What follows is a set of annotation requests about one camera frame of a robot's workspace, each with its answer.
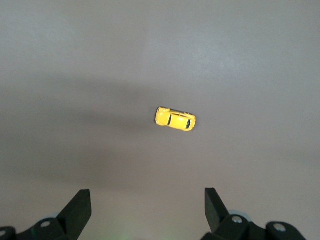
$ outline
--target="yellow toy car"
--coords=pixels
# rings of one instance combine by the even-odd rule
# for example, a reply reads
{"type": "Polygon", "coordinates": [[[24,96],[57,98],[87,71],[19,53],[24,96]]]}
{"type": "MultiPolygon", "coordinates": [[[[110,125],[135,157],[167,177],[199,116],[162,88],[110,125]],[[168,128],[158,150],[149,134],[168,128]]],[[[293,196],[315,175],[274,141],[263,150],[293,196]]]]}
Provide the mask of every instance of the yellow toy car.
{"type": "Polygon", "coordinates": [[[196,116],[166,107],[159,107],[155,115],[155,123],[185,132],[191,131],[196,125],[196,116]]]}

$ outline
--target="toy car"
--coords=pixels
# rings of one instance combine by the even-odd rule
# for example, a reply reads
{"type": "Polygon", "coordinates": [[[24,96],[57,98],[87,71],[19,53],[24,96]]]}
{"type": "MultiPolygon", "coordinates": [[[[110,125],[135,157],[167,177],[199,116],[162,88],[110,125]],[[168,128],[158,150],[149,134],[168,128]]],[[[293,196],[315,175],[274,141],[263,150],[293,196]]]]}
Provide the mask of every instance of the toy car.
{"type": "Polygon", "coordinates": [[[161,106],[156,111],[155,123],[188,132],[195,127],[196,116],[161,106]]]}

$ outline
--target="black plastic part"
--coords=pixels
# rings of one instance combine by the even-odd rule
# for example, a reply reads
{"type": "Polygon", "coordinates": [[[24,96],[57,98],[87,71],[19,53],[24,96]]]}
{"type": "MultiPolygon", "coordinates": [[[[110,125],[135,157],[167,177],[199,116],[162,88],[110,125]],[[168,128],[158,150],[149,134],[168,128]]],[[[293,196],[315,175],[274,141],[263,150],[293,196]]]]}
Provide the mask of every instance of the black plastic part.
{"type": "Polygon", "coordinates": [[[0,227],[0,233],[2,236],[0,236],[0,240],[11,240],[15,237],[16,235],[16,230],[12,226],[4,226],[0,227]]]}
{"type": "Polygon", "coordinates": [[[80,190],[56,217],[70,240],[77,240],[91,217],[89,190],[80,190]]]}
{"type": "Polygon", "coordinates": [[[46,218],[16,234],[11,227],[0,227],[0,240],[77,240],[91,217],[89,190],[80,190],[57,218],[46,218]]]}
{"type": "Polygon", "coordinates": [[[229,215],[213,235],[226,240],[245,240],[249,235],[249,222],[242,216],[229,215]],[[233,217],[240,218],[242,222],[234,222],[233,217]]]}
{"type": "Polygon", "coordinates": [[[263,229],[242,216],[242,221],[233,221],[226,206],[214,188],[205,189],[205,216],[212,233],[202,240],[306,240],[292,225],[285,222],[270,222],[263,229]],[[285,230],[277,230],[275,224],[281,224],[285,230]]]}
{"type": "Polygon", "coordinates": [[[229,212],[214,188],[205,189],[205,216],[214,233],[229,212]]]}
{"type": "Polygon", "coordinates": [[[272,221],[269,222],[265,230],[267,232],[267,236],[271,237],[273,240],[306,240],[302,234],[292,225],[279,222],[279,221],[272,221]],[[275,228],[275,224],[281,224],[285,227],[285,231],[279,231],[275,228]]]}

